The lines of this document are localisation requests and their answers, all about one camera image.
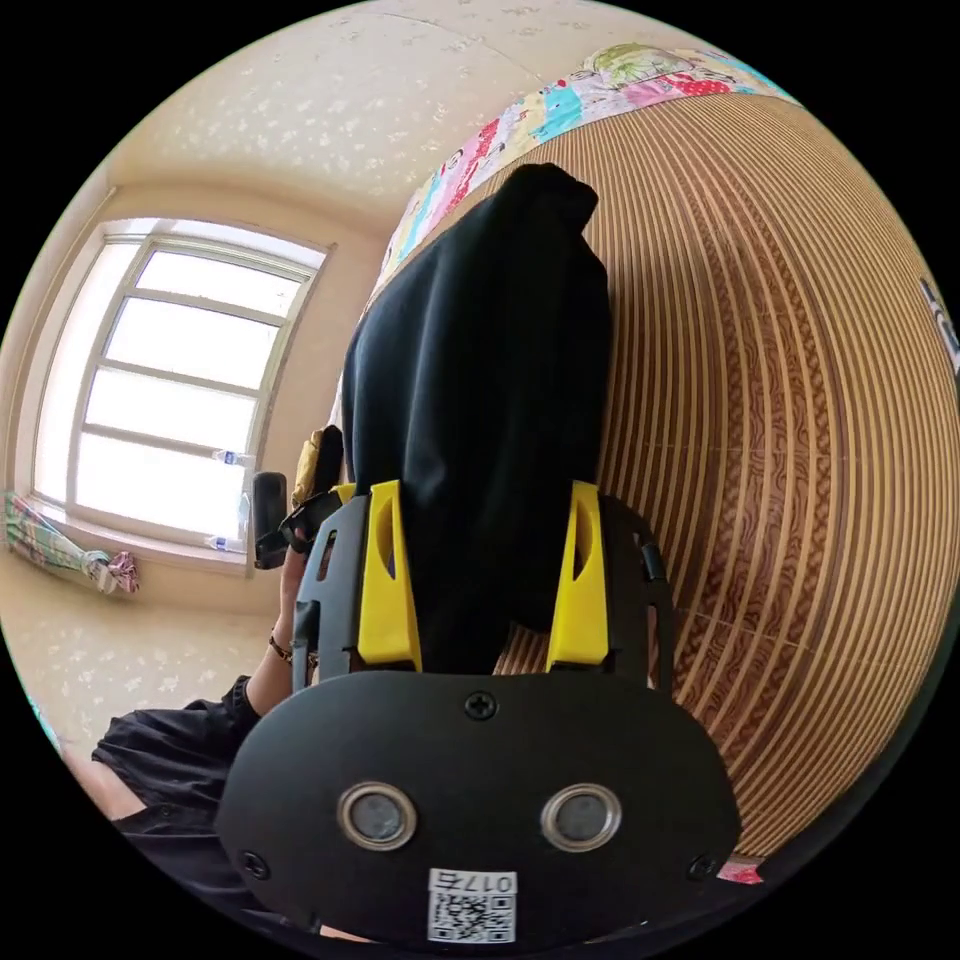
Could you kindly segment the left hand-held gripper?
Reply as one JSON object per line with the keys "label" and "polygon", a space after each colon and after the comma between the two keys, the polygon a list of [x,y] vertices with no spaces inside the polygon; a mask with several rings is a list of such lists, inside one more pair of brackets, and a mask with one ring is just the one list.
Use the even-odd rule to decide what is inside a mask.
{"label": "left hand-held gripper", "polygon": [[308,555],[323,523],[352,497],[341,429],[329,424],[304,442],[293,484],[293,506],[279,533],[287,547]]}

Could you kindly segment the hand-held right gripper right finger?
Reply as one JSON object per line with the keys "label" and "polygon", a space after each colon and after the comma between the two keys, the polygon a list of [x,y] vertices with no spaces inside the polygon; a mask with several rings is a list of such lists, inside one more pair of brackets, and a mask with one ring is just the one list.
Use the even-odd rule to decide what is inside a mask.
{"label": "hand-held right gripper right finger", "polygon": [[608,653],[599,494],[594,484],[575,482],[545,666],[548,670],[598,668]]}

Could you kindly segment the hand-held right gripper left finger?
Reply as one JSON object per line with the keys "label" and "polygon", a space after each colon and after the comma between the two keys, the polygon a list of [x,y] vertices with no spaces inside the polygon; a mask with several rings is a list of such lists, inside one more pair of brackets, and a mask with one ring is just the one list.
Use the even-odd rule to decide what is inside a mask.
{"label": "hand-held right gripper left finger", "polygon": [[368,495],[357,652],[368,668],[422,669],[398,481]]}

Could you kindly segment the person's left hand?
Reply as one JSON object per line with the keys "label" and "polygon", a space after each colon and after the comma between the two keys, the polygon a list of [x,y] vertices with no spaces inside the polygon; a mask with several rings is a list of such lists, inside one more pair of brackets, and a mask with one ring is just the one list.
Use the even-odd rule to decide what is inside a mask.
{"label": "person's left hand", "polygon": [[272,630],[272,640],[289,651],[293,637],[293,622],[300,584],[305,572],[307,556],[287,548],[280,569],[279,612]]}

